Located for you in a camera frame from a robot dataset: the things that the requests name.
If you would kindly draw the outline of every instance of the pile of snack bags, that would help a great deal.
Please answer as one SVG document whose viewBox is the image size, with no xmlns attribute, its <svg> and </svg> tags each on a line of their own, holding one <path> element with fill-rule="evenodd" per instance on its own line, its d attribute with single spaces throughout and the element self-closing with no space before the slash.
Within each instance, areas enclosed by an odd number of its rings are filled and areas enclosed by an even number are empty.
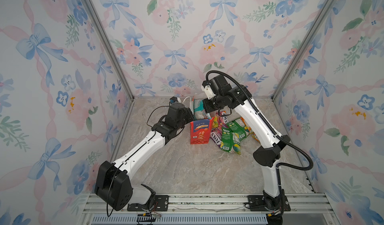
<svg viewBox="0 0 384 225">
<path fill-rule="evenodd" d="M 228 122 L 225 111 L 216 112 L 211 117 L 205 112 L 202 100 L 194 99 L 192 103 L 195 121 L 191 122 L 191 144 L 207 144 L 210 137 L 221 150 L 241 154 L 240 141 L 244 138 L 251 135 L 259 142 L 242 117 Z"/>
</svg>

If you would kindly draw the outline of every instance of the metal corner post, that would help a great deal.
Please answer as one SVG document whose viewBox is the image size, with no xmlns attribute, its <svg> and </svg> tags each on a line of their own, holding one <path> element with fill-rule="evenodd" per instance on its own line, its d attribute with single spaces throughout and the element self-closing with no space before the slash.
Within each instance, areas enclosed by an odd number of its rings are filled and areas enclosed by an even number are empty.
<svg viewBox="0 0 384 225">
<path fill-rule="evenodd" d="M 103 28 L 103 25 L 101 23 L 99 16 L 98 16 L 98 14 L 94 8 L 92 0 L 81 0 L 81 1 L 83 2 L 83 5 L 84 5 L 89 17 L 91 18 L 91 21 L 94 25 L 95 31 L 99 35 L 99 38 L 100 38 L 102 44 L 106 48 L 106 53 L 107 53 L 109 59 L 111 60 L 112 66 L 115 69 L 117 76 L 118 76 L 119 80 L 121 81 L 121 84 L 122 84 L 125 92 L 127 93 L 129 99 L 132 102 L 133 98 L 134 98 L 133 93 L 129 88 L 127 79 L 125 78 L 124 73 L 122 71 L 122 68 L 120 67 L 120 64 L 118 62 L 118 59 L 117 59 L 115 53 L 113 52 L 113 48 L 111 47 L 111 44 L 109 43 L 108 36 L 107 36 L 107 34 Z"/>
<path fill-rule="evenodd" d="M 299 49 L 297 50 L 296 55 L 292 58 L 292 62 L 288 66 L 279 84 L 277 85 L 277 88 L 272 95 L 273 101 L 275 101 L 278 95 L 283 91 L 285 84 L 288 82 L 289 78 L 291 77 L 291 74 L 294 72 L 295 68 L 297 67 L 297 64 L 301 60 L 302 56 L 305 54 L 306 49 L 310 46 L 320 26 L 326 20 L 330 10 L 332 9 L 336 1 L 337 0 L 325 0 L 324 6 L 320 9 L 317 16 L 315 17 L 313 25 L 305 35 Z"/>
</svg>

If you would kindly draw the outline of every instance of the gray stone surface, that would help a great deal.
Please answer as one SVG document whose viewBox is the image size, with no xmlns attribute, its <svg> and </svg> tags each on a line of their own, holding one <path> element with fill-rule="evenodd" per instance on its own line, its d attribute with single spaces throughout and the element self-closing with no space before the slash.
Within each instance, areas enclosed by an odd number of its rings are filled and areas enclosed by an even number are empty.
<svg viewBox="0 0 384 225">
<path fill-rule="evenodd" d="M 136 98 L 127 131 L 118 157 L 137 145 L 150 131 L 146 125 L 151 112 L 168 105 L 167 98 Z M 284 125 L 271 99 L 256 99 L 257 106 L 271 124 L 283 135 Z M 155 124 L 167 113 L 168 107 L 157 109 L 149 121 Z M 240 117 L 235 111 L 229 121 Z M 261 193 L 264 188 L 262 170 L 252 153 L 260 146 L 248 136 L 241 142 L 241 155 L 220 150 L 210 139 L 209 144 L 191 145 L 189 125 L 165 147 L 152 155 L 137 171 L 131 183 L 146 184 L 157 193 Z M 299 165 L 295 151 L 286 147 L 281 161 Z M 310 193 L 303 171 L 281 167 L 281 180 L 286 193 Z"/>
</svg>

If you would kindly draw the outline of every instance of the floral wallpaper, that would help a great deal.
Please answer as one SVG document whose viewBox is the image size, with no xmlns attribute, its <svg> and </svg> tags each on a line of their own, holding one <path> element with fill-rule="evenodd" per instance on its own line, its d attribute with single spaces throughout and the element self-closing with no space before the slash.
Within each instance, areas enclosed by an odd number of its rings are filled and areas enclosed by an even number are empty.
<svg viewBox="0 0 384 225">
<path fill-rule="evenodd" d="M 337 0 L 275 101 L 343 225 L 384 224 L 383 9 Z"/>
<path fill-rule="evenodd" d="M 254 96 L 271 96 L 312 25 L 319 1 L 93 3 L 134 95 L 202 93 L 205 73 L 217 69 L 246 83 Z"/>
<path fill-rule="evenodd" d="M 0 224 L 76 224 L 129 99 L 80 0 L 0 7 Z"/>
</svg>

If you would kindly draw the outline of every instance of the black mounting plate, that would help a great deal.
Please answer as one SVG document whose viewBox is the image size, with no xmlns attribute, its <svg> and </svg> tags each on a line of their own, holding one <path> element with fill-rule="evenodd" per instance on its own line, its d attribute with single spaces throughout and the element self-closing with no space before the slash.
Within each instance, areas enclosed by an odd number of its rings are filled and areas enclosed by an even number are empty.
<svg viewBox="0 0 384 225">
<path fill-rule="evenodd" d="M 263 204 L 265 204 L 263 201 L 263 197 L 264 197 L 263 195 L 248 195 L 247 197 L 248 197 L 248 203 L 251 207 L 250 209 L 251 212 L 270 212 L 270 210 L 266 209 L 265 206 L 262 206 Z M 284 195 L 284 201 L 286 202 L 284 204 L 284 211 L 285 212 L 290 211 L 291 207 L 285 195 Z"/>
<path fill-rule="evenodd" d="M 155 210 L 156 212 L 166 212 L 168 210 L 168 195 L 155 195 L 155 202 L 154 204 L 156 207 L 151 209 L 151 211 Z M 141 212 L 141 211 L 148 211 L 140 206 L 137 206 L 136 204 L 128 204 L 127 207 L 128 212 Z"/>
</svg>

